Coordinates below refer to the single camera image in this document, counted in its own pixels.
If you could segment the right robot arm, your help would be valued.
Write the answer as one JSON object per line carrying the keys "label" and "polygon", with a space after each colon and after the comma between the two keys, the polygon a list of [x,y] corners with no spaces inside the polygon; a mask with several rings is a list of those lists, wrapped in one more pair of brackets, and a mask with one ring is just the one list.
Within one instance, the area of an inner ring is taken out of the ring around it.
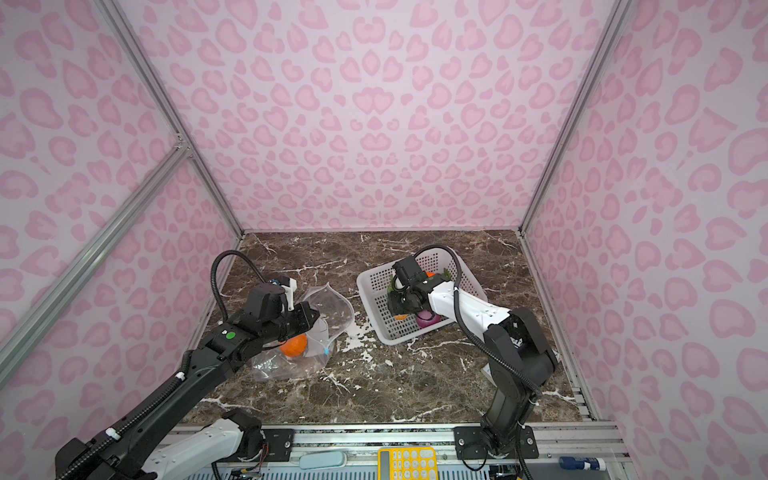
{"label": "right robot arm", "polygon": [[525,458],[533,444],[526,423],[558,367],[536,316],[527,308],[496,306],[466,292],[460,287],[460,267],[455,274],[428,273],[415,256],[408,256],[395,262],[392,271],[392,315],[431,313],[451,319],[488,358],[496,391],[481,420],[481,445],[497,458]]}

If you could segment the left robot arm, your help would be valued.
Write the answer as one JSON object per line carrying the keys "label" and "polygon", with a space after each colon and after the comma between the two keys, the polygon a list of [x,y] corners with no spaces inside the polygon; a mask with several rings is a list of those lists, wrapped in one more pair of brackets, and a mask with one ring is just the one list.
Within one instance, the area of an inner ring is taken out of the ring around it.
{"label": "left robot arm", "polygon": [[160,441],[207,394],[262,351],[308,332],[320,312],[291,304],[274,282],[253,289],[245,307],[186,351],[178,370],[145,400],[90,441],[76,438],[55,456],[58,479],[138,479]]}

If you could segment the clear zip top bag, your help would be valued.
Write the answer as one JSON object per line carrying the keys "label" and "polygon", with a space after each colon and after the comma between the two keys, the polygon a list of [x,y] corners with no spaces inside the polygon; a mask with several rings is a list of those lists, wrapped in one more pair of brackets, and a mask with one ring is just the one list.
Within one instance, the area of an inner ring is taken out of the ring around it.
{"label": "clear zip top bag", "polygon": [[301,300],[319,311],[319,319],[307,333],[250,361],[249,373],[257,382],[302,379],[318,373],[334,353],[338,337],[353,323],[351,303],[329,284],[311,287]]}

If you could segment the orange pumpkin toy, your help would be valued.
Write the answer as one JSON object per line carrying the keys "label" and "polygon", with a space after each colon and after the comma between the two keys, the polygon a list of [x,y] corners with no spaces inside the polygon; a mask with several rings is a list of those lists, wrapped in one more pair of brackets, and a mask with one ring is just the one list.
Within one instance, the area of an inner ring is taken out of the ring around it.
{"label": "orange pumpkin toy", "polygon": [[308,349],[308,337],[306,334],[297,335],[284,342],[279,349],[287,358],[301,357]]}

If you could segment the purple onion toy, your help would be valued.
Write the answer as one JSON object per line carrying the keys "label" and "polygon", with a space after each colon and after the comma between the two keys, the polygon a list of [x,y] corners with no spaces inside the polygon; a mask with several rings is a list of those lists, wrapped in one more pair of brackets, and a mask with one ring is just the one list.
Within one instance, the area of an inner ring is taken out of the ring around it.
{"label": "purple onion toy", "polygon": [[427,328],[442,321],[440,315],[425,310],[415,314],[416,323],[420,328]]}

